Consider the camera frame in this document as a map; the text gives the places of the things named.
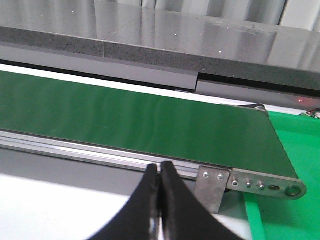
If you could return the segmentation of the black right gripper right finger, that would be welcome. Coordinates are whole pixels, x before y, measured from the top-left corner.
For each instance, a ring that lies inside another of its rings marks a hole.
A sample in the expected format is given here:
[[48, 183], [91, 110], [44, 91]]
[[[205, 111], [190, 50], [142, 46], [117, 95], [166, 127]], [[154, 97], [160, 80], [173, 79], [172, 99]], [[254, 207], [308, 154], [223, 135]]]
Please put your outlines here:
[[161, 214], [166, 240], [240, 240], [216, 220], [180, 178], [174, 164], [161, 163]]

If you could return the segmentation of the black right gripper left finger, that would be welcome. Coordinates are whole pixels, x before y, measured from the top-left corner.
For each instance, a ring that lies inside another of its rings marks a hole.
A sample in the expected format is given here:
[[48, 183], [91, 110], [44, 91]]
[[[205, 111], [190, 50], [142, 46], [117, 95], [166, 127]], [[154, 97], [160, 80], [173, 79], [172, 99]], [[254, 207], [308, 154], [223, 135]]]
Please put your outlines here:
[[159, 238], [156, 164], [149, 164], [137, 188], [115, 217], [91, 240], [157, 240]]

